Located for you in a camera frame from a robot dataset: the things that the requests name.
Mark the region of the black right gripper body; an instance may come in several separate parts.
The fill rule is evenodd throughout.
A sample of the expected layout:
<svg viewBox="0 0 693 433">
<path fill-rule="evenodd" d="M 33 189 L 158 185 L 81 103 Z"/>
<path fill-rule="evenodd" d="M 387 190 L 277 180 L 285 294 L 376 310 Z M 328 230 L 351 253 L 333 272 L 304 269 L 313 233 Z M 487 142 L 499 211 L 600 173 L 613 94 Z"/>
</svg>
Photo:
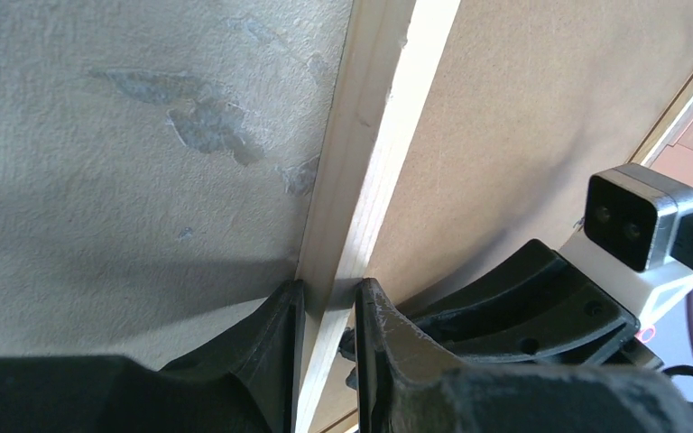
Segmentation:
<svg viewBox="0 0 693 433">
<path fill-rule="evenodd" d="M 575 265 L 531 240 L 480 279 L 406 316 L 381 283 L 354 287 L 338 349 L 351 389 L 660 389 L 623 364 L 639 320 Z"/>
</svg>

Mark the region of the light wooden picture frame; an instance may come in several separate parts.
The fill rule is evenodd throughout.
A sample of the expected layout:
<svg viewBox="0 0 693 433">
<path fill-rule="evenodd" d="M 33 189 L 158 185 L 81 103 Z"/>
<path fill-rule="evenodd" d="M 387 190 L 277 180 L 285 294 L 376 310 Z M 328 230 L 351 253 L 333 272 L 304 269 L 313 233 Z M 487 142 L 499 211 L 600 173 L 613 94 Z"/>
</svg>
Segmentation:
<svg viewBox="0 0 693 433">
<path fill-rule="evenodd" d="M 296 430 L 349 414 L 333 364 L 464 1 L 356 1 L 337 76 L 296 275 L 307 284 L 307 337 Z M 655 124 L 673 110 L 674 102 Z M 645 137 L 629 161 L 640 161 Z"/>
</svg>

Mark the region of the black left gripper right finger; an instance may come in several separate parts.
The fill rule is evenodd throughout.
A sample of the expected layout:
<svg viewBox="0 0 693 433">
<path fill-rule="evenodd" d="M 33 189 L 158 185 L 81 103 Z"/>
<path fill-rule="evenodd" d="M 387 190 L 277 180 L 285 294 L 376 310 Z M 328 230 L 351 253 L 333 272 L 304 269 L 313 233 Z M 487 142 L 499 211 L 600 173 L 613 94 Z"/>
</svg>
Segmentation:
<svg viewBox="0 0 693 433">
<path fill-rule="evenodd" d="M 693 409 L 632 367 L 467 364 L 413 325 L 373 279 L 356 286 L 363 432 L 690 432 Z"/>
</svg>

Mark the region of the brown cardboard backing board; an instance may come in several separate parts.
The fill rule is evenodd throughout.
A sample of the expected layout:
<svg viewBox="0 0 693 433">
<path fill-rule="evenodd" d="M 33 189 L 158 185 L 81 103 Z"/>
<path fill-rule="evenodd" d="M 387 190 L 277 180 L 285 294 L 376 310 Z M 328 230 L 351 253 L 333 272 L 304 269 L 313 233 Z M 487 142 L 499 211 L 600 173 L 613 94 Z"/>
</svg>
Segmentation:
<svg viewBox="0 0 693 433">
<path fill-rule="evenodd" d="M 366 275 L 408 314 L 562 246 L 692 74 L 693 1 L 462 2 Z"/>
</svg>

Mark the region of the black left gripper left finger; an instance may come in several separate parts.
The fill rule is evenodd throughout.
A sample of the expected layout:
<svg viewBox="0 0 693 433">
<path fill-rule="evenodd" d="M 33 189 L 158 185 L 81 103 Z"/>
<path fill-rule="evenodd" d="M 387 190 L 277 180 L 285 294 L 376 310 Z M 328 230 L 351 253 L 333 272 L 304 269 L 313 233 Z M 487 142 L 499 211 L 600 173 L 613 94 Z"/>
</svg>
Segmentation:
<svg viewBox="0 0 693 433">
<path fill-rule="evenodd" d="M 0 432 L 291 432 L 304 286 L 152 370 L 122 355 L 0 357 Z"/>
</svg>

